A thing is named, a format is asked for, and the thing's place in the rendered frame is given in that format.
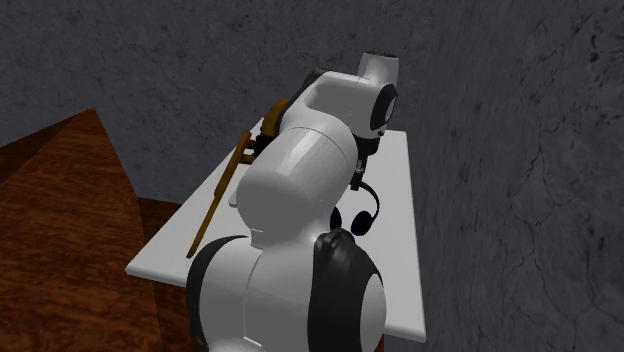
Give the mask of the black headphones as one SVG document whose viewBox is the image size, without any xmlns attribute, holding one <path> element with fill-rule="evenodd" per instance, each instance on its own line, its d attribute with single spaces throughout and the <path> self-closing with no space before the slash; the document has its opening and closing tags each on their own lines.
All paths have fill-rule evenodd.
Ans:
<svg viewBox="0 0 624 352">
<path fill-rule="evenodd" d="M 354 236 L 366 235 L 375 222 L 380 210 L 380 199 L 377 192 L 364 181 L 359 183 L 359 187 L 366 190 L 373 197 L 376 203 L 376 209 L 374 214 L 362 210 L 353 218 L 350 226 L 350 233 Z M 331 230 L 342 227 L 342 216 L 337 207 L 335 207 L 331 213 L 329 227 Z"/>
</svg>

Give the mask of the white table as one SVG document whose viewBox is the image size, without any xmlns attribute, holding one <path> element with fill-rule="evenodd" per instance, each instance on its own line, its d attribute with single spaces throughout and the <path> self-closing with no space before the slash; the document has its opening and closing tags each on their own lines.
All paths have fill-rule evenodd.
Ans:
<svg viewBox="0 0 624 352">
<path fill-rule="evenodd" d="M 126 267 L 132 276 L 183 287 L 186 257 L 213 201 L 229 159 L 224 158 Z M 387 301 L 385 333 L 426 341 L 407 134 L 387 130 L 368 159 L 364 181 L 380 199 L 370 231 L 356 239 L 379 269 Z"/>
</svg>

